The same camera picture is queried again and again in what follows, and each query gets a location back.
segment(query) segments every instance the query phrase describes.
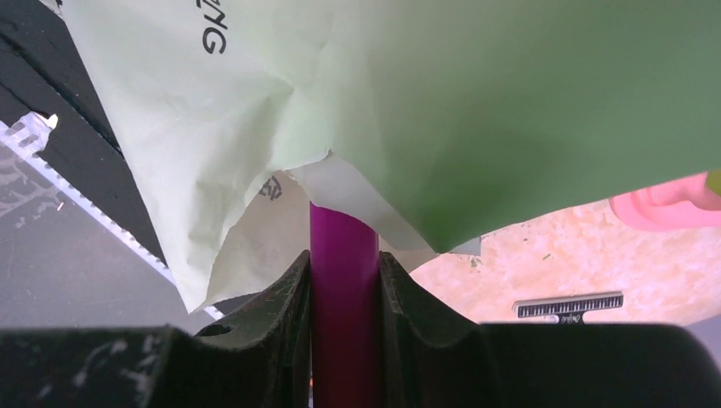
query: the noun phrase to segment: pink plastic item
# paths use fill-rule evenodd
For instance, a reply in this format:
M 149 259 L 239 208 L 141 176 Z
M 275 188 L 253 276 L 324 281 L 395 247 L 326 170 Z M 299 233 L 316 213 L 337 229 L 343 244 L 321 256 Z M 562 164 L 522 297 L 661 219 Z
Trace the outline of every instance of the pink plastic item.
M 617 195 L 613 213 L 626 225 L 643 231 L 720 227 L 721 196 L 706 187 L 706 173 Z

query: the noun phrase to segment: pink object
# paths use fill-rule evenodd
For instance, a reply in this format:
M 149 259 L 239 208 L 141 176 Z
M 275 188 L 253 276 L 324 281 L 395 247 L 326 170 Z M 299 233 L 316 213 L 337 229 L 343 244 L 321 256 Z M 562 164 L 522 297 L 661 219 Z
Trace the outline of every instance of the pink object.
M 613 213 L 644 231 L 721 226 L 721 197 L 706 187 L 706 173 L 617 195 Z
M 313 404 L 382 406 L 378 234 L 310 205 Z

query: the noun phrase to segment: beige speckled surface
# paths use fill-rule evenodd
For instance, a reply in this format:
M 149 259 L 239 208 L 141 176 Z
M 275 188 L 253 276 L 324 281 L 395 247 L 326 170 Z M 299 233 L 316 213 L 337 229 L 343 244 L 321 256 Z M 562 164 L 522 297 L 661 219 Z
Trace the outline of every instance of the beige speckled surface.
M 518 321 L 519 300 L 623 291 L 623 308 L 584 320 L 687 325 L 721 313 L 721 229 L 637 231 L 599 201 L 490 233 L 480 257 L 442 255 L 412 276 L 475 321 Z

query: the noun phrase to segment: light green paper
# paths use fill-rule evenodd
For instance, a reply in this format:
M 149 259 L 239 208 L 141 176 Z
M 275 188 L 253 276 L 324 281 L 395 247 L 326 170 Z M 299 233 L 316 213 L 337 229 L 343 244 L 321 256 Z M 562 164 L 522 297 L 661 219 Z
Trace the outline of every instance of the light green paper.
M 264 63 L 298 80 L 307 31 L 273 31 L 293 2 L 250 3 Z M 288 146 L 332 140 L 437 251 L 721 165 L 720 2 L 326 5 L 298 89 L 327 128 Z
M 721 167 L 720 2 L 218 3 L 61 7 L 188 309 L 282 272 L 229 231 L 328 151 L 439 252 Z

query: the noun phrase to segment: purple rod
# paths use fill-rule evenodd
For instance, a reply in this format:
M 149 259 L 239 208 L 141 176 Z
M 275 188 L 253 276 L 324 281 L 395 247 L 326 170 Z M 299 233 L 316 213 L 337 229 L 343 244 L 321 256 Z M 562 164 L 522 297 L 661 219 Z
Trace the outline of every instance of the purple rod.
M 310 205 L 315 408 L 382 406 L 378 234 Z

